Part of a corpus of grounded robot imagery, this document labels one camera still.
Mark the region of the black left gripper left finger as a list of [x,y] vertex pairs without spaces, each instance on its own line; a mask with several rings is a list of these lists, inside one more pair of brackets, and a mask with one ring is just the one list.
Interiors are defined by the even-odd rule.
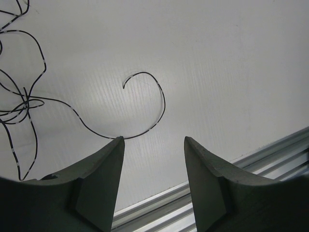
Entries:
[[117,137],[94,154],[37,180],[0,180],[3,232],[109,232],[124,161]]

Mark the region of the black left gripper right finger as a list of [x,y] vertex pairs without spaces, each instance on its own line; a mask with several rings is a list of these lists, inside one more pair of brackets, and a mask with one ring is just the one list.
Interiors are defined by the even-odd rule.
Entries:
[[309,177],[276,181],[211,153],[191,137],[184,156],[199,232],[306,232]]

